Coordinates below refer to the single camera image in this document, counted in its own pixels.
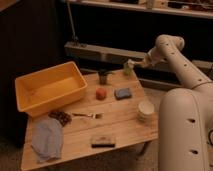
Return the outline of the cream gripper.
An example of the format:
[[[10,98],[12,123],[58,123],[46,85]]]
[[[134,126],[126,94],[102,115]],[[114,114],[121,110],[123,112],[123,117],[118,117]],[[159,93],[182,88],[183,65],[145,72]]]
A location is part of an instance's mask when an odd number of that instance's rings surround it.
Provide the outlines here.
[[[134,68],[135,65],[140,65],[142,68],[146,68],[152,65],[152,58],[149,54],[146,54],[144,58],[139,62],[139,61],[133,61],[129,59],[127,61],[127,66],[129,68]]]

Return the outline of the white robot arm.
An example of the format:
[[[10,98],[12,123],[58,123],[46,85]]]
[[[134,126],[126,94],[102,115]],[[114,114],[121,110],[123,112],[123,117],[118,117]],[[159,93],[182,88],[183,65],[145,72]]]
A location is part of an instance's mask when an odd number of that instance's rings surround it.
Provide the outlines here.
[[[165,59],[182,86],[168,91],[159,108],[158,171],[210,171],[207,135],[213,128],[213,80],[191,63],[179,36],[160,35],[155,46],[130,68]]]

